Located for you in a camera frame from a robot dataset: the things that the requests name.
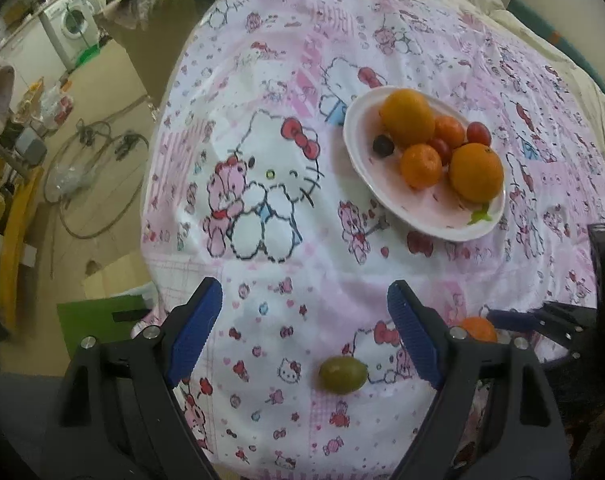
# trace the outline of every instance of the green bucket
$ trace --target green bucket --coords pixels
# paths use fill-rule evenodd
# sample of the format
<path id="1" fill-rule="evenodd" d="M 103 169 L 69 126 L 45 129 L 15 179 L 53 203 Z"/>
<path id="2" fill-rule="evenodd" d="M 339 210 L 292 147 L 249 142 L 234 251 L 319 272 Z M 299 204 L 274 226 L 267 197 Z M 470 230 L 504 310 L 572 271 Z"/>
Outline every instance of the green bucket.
<path id="1" fill-rule="evenodd" d="M 85 50 L 82 54 L 78 56 L 78 60 L 76 61 L 76 68 L 85 64 L 93 57 L 96 57 L 98 54 L 100 54 L 100 45 L 95 44 L 94 46 L 90 46 L 87 50 Z"/>

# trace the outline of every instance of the fruit plate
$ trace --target fruit plate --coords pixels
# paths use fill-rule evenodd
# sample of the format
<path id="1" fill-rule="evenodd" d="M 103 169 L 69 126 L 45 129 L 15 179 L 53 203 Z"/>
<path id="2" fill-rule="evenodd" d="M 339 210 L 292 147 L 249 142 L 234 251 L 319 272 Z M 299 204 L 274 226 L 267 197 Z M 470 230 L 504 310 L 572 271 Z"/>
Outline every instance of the fruit plate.
<path id="1" fill-rule="evenodd" d="M 409 225 L 442 240 L 466 242 L 489 233 L 500 221 L 505 208 L 505 189 L 491 202 L 473 204 L 462 199 L 450 186 L 445 174 L 433 187 L 411 189 L 399 171 L 401 154 L 381 158 L 374 153 L 375 137 L 385 132 L 378 110 L 398 87 L 383 86 L 361 95 L 347 109 L 343 139 L 351 163 L 376 198 Z M 469 121 L 449 105 L 423 94 L 432 110 L 451 115 L 467 128 Z"/>

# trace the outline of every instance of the dark grape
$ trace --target dark grape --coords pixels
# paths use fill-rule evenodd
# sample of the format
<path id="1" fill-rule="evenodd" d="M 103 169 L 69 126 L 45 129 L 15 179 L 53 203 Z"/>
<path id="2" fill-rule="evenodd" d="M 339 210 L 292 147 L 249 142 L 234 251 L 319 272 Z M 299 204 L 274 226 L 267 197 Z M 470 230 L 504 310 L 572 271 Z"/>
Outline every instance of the dark grape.
<path id="1" fill-rule="evenodd" d="M 374 139 L 374 153 L 382 157 L 390 156 L 393 153 L 393 140 L 385 135 L 379 135 Z"/>

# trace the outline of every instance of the washing machine door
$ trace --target washing machine door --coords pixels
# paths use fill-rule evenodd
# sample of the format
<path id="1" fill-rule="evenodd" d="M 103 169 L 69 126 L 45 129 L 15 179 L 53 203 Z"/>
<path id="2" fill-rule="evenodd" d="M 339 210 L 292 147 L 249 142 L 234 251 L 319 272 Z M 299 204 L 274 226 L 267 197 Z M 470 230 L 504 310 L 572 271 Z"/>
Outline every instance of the washing machine door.
<path id="1" fill-rule="evenodd" d="M 60 20 L 60 28 L 66 38 L 79 40 L 87 32 L 87 18 L 82 6 L 67 6 Z"/>

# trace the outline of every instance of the orange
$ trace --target orange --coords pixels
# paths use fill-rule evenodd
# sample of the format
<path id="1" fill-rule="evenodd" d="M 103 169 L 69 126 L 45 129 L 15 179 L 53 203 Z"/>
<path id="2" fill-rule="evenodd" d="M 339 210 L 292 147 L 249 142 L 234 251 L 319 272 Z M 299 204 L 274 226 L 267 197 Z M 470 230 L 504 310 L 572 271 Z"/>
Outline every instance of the orange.
<path id="1" fill-rule="evenodd" d="M 401 175 L 416 190 L 437 184 L 443 175 L 440 155 L 426 144 L 410 146 L 401 157 Z"/>
<path id="2" fill-rule="evenodd" d="M 489 202 L 502 191 L 504 178 L 500 157 L 489 146 L 471 143 L 454 150 L 449 182 L 464 199 Z"/>
<path id="3" fill-rule="evenodd" d="M 408 88 L 393 91 L 379 113 L 383 126 L 401 150 L 434 136 L 434 113 L 420 92 Z"/>
<path id="4" fill-rule="evenodd" d="M 467 317 L 463 319 L 460 326 L 467 330 L 468 334 L 478 341 L 497 343 L 499 340 L 496 329 L 491 322 L 484 317 Z"/>
<path id="5" fill-rule="evenodd" d="M 441 115 L 436 118 L 434 136 L 444 140 L 452 150 L 465 142 L 465 128 L 455 117 Z"/>

